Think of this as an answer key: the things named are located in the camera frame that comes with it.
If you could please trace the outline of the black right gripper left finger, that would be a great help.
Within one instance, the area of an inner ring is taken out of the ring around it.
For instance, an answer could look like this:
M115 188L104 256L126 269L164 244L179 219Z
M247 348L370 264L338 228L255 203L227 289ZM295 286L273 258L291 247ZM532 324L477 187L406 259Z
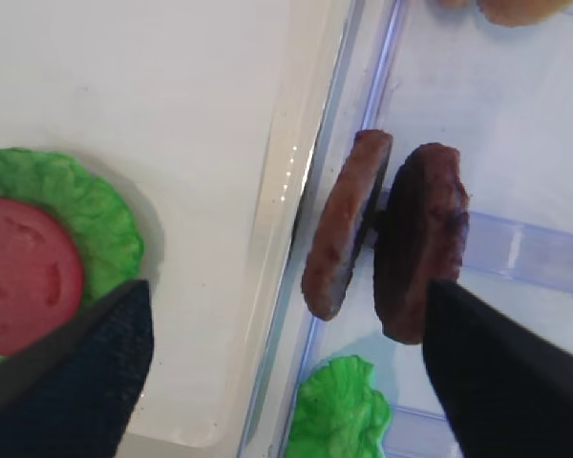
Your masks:
M154 353L150 286L127 281L0 363L0 457L113 457Z

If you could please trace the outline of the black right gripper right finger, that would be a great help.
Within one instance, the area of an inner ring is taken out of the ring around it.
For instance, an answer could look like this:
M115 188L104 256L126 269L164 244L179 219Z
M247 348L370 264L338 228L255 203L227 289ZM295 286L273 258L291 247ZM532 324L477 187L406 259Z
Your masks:
M428 287L423 360L465 457L573 457L573 354L452 281Z

